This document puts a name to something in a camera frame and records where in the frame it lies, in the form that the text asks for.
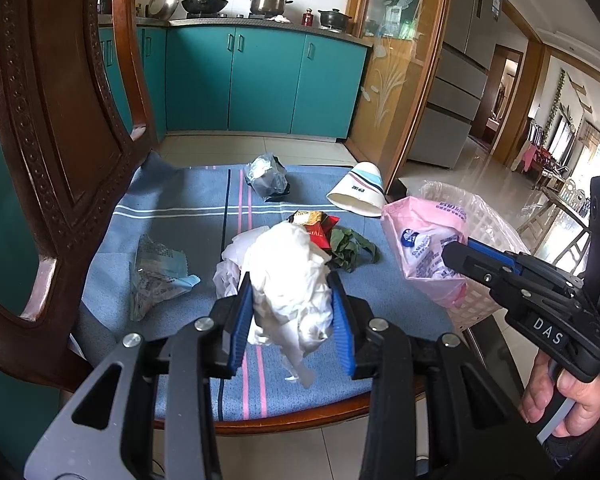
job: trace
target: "refrigerator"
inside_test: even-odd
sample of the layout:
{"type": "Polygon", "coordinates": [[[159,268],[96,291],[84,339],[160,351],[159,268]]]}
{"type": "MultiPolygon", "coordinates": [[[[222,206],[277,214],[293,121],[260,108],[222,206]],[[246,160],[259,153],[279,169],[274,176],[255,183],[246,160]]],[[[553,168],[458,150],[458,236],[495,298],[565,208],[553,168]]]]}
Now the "refrigerator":
{"type": "Polygon", "coordinates": [[[409,160],[453,168],[480,105],[503,0],[450,0],[444,43],[409,160]]]}

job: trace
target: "screw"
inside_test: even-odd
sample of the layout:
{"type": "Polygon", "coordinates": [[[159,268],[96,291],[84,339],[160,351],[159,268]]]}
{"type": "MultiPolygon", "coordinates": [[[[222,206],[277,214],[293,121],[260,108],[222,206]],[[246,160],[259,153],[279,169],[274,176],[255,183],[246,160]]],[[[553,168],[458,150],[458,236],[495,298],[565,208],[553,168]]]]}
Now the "screw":
{"type": "Polygon", "coordinates": [[[384,332],[387,328],[389,328],[389,323],[387,320],[382,319],[381,317],[375,317],[369,321],[369,328],[374,332],[384,332]]]}
{"type": "Polygon", "coordinates": [[[193,323],[193,326],[196,327],[196,330],[200,332],[206,332],[207,330],[211,330],[214,327],[214,320],[210,317],[199,317],[193,323]]]}
{"type": "Polygon", "coordinates": [[[456,334],[446,333],[442,336],[442,344],[447,348],[455,348],[460,344],[460,338],[456,334]]]}
{"type": "Polygon", "coordinates": [[[142,336],[135,332],[127,334],[122,338],[122,344],[127,348],[138,346],[142,342],[142,336]]]}

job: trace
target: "blue cushion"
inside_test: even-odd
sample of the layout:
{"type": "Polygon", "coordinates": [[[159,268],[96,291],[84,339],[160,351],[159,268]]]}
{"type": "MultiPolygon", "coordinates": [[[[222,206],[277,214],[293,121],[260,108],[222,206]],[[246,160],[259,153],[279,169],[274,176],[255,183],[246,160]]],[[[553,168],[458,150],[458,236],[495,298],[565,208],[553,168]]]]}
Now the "blue cushion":
{"type": "MultiPolygon", "coordinates": [[[[208,314],[216,300],[212,283],[216,263],[232,238],[238,232],[273,225],[296,210],[307,208],[338,216],[339,225],[359,232],[380,250],[379,263],[361,266],[351,274],[339,271],[347,294],[364,298],[376,316],[387,318],[410,335],[437,339],[453,330],[446,311],[403,279],[379,219],[336,209],[325,199],[347,168],[290,166],[287,178],[291,192],[283,203],[264,203],[246,185],[242,170],[241,166],[173,168],[155,153],[138,169],[91,263],[82,297],[93,317],[116,341],[128,332],[139,332],[147,339],[168,336],[208,314]],[[227,190],[228,214],[223,233],[227,190]],[[191,292],[156,305],[142,321],[133,322],[129,320],[129,263],[142,234],[184,251],[189,272],[199,276],[201,282],[191,292]]],[[[80,330],[75,334],[85,355],[94,356],[90,360],[97,361],[102,355],[104,337],[93,329],[90,318],[80,316],[80,330]]],[[[370,381],[351,381],[343,373],[331,339],[309,355],[306,364],[316,371],[316,380],[307,390],[286,380],[289,373],[276,347],[247,345],[243,367],[224,386],[224,420],[283,415],[370,390],[370,381]]],[[[218,383],[212,381],[215,418],[218,418],[218,383]]],[[[157,418],[164,417],[166,384],[167,379],[161,378],[157,418]]]]}

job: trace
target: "cabinet handle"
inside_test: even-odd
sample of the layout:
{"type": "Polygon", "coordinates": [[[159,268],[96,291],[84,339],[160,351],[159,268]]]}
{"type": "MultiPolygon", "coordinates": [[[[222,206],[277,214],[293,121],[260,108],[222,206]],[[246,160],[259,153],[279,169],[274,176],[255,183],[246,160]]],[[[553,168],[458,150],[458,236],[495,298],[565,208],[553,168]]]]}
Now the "cabinet handle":
{"type": "Polygon", "coordinates": [[[113,65],[113,40],[107,40],[105,63],[107,66],[113,65]]]}

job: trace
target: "pot lid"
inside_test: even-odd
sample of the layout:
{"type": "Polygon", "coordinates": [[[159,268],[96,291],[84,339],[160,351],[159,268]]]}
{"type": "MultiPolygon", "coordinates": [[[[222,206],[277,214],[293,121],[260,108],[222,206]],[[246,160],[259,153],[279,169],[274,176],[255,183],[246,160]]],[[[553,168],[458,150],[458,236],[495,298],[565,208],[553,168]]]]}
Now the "pot lid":
{"type": "Polygon", "coordinates": [[[340,16],[344,16],[345,18],[351,18],[351,16],[347,16],[346,14],[340,12],[340,9],[319,10],[318,12],[320,12],[321,14],[338,14],[340,16]]]}

